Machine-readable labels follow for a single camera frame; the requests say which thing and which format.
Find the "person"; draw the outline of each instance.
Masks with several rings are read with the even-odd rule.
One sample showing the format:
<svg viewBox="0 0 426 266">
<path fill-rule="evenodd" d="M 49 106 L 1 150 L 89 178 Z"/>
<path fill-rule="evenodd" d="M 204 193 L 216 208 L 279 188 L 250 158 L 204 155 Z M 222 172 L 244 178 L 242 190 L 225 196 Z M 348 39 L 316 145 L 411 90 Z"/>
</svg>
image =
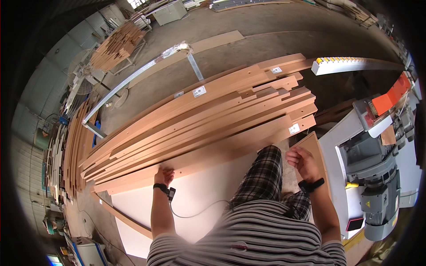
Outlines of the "person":
<svg viewBox="0 0 426 266">
<path fill-rule="evenodd" d="M 292 147 L 285 159 L 306 183 L 320 179 L 307 150 Z M 172 170 L 160 168 L 154 179 L 169 186 L 173 177 Z M 326 185 L 309 195 L 300 191 L 280 200 L 281 188 L 281 151 L 268 146 L 258 152 L 221 220 L 204 238 L 188 244 L 176 234 L 167 195 L 154 186 L 154 240 L 147 265 L 346 265 Z M 315 225 L 308 222 L 311 208 Z"/>
</svg>

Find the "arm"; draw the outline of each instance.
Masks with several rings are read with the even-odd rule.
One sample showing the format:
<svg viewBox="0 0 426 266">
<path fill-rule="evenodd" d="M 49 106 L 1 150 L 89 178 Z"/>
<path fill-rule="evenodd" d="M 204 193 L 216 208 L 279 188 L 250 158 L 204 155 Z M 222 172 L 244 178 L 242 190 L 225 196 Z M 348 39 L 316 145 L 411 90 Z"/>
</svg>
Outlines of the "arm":
<svg viewBox="0 0 426 266">
<path fill-rule="evenodd" d="M 173 170 L 158 169 L 154 176 L 154 183 L 165 184 L 169 187 L 174 178 Z M 153 206 L 151 209 L 151 232 L 153 238 L 162 233 L 176 234 L 175 221 L 170 209 L 169 198 L 160 188 L 154 188 Z"/>
<path fill-rule="evenodd" d="M 294 166 L 299 171 L 300 176 L 308 183 L 319 180 L 320 174 L 314 157 L 304 148 L 292 147 L 286 152 L 285 159 L 288 164 Z M 314 215 L 315 225 L 318 227 L 322 243 L 330 240 L 341 241 L 339 218 L 328 195 L 325 185 L 322 185 L 309 194 Z"/>
</svg>

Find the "plaid shorts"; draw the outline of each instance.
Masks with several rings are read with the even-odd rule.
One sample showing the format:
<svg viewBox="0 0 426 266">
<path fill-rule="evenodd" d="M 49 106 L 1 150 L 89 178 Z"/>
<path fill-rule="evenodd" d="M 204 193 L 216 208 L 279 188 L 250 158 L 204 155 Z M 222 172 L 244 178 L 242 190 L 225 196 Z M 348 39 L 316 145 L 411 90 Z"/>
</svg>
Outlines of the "plaid shorts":
<svg viewBox="0 0 426 266">
<path fill-rule="evenodd" d="M 245 174 L 230 200 L 227 210 L 251 200 L 276 200 L 294 210 L 292 218 L 309 220 L 311 202 L 299 191 L 280 200 L 282 188 L 282 156 L 276 146 L 268 146 L 258 152 L 257 158 Z"/>
</svg>

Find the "hand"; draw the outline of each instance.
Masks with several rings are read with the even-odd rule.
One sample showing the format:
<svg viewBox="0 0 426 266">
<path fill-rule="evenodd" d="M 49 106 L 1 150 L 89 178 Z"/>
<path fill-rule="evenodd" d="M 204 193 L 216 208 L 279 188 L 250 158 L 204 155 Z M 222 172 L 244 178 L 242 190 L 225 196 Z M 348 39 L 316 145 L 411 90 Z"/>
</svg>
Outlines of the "hand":
<svg viewBox="0 0 426 266">
<path fill-rule="evenodd" d="M 291 147 L 290 151 L 285 153 L 287 163 L 294 166 L 299 171 L 300 176 L 308 183 L 314 183 L 319 180 L 320 172 L 313 155 L 301 147 Z"/>
<path fill-rule="evenodd" d="M 160 167 L 158 169 L 158 172 L 154 175 L 154 184 L 159 183 L 169 187 L 174 177 L 175 172 L 173 171 L 173 169 L 166 169 L 163 171 L 163 169 Z"/>
</svg>

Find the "black wristband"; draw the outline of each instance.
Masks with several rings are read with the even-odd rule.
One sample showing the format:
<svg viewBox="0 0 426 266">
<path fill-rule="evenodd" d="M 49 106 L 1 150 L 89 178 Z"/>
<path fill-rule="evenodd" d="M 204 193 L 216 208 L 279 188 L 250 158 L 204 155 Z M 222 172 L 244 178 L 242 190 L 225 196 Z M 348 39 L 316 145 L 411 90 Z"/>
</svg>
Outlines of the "black wristband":
<svg viewBox="0 0 426 266">
<path fill-rule="evenodd" d="M 167 189 L 167 186 L 166 185 L 164 185 L 164 184 L 160 184 L 160 183 L 156 183 L 156 184 L 154 184 L 154 186 L 153 186 L 153 189 L 154 188 L 159 188 L 159 189 L 161 189 L 161 191 L 162 192 L 164 192 L 167 196 L 169 196 L 169 190 Z"/>
<path fill-rule="evenodd" d="M 299 182 L 299 187 L 304 193 L 314 192 L 315 189 L 325 183 L 324 178 L 318 179 L 313 183 L 308 183 L 305 180 Z"/>
</svg>

